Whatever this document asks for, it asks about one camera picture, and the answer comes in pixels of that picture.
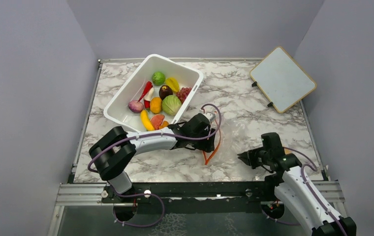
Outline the white plastic bin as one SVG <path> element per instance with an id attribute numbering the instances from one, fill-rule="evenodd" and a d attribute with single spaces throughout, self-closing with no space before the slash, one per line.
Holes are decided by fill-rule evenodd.
<path id="1" fill-rule="evenodd" d="M 104 116 L 123 126 L 125 130 L 134 132 L 146 131 L 140 115 L 130 111 L 128 103 L 132 100 L 137 100 L 142 95 L 146 83 L 151 81 L 153 74 L 158 71 L 162 72 L 166 77 L 175 78 L 180 87 L 192 88 L 187 99 L 174 116 L 165 114 L 165 120 L 170 124 L 178 123 L 184 111 L 187 110 L 197 89 L 200 87 L 204 75 L 197 69 L 181 65 L 158 54 L 148 55 L 141 62 L 105 106 L 103 111 Z"/>

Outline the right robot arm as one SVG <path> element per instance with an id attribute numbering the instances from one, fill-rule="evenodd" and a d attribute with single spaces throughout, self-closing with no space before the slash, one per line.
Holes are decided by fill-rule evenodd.
<path id="1" fill-rule="evenodd" d="M 305 168 L 316 171 L 315 164 L 301 163 L 294 149 L 286 153 L 278 133 L 262 134 L 261 139 L 261 147 L 242 152 L 238 158 L 252 169 L 269 166 L 271 175 L 265 177 L 263 196 L 280 200 L 309 236 L 356 235 L 353 219 L 342 216 L 309 179 Z"/>

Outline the white garlic fake food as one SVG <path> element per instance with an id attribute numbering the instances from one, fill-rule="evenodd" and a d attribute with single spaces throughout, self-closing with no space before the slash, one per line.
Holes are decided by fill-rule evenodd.
<path id="1" fill-rule="evenodd" d="M 144 101 L 150 102 L 154 97 L 154 92 L 155 92 L 155 88 L 154 87 L 150 88 L 150 90 L 144 96 Z"/>

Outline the clear zip top bag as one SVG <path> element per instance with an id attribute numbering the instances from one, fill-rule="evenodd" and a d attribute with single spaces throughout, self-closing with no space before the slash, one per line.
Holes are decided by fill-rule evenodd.
<path id="1" fill-rule="evenodd" d="M 262 129 L 260 123 L 233 112 L 224 112 L 220 129 L 215 135 L 215 150 L 203 153 L 206 167 L 233 167 L 242 165 L 238 154 L 257 147 Z"/>

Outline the red chili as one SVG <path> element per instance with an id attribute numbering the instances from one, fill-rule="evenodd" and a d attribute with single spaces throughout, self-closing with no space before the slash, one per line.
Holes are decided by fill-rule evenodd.
<path id="1" fill-rule="evenodd" d="M 144 90 L 140 96 L 140 98 L 138 99 L 138 101 L 141 101 L 144 96 L 153 88 L 153 83 L 151 81 L 148 81 L 144 87 Z"/>

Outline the small orange fake fruit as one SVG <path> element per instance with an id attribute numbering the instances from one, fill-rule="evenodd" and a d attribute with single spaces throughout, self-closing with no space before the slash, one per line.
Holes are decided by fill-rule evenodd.
<path id="1" fill-rule="evenodd" d="M 169 122 L 164 121 L 164 122 L 159 126 L 159 129 L 163 129 L 163 128 L 167 127 L 168 125 L 169 125 Z"/>

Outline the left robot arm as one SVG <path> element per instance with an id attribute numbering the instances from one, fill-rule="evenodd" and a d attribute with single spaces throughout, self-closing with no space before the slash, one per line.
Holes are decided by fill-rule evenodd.
<path id="1" fill-rule="evenodd" d="M 189 121 L 141 133 L 126 132 L 116 126 L 90 148 L 91 164 L 101 179 L 114 188 L 116 198 L 127 202 L 132 198 L 133 189 L 125 168 L 134 156 L 179 148 L 213 151 L 216 130 L 211 128 L 211 123 L 215 119 L 215 114 L 198 113 Z"/>

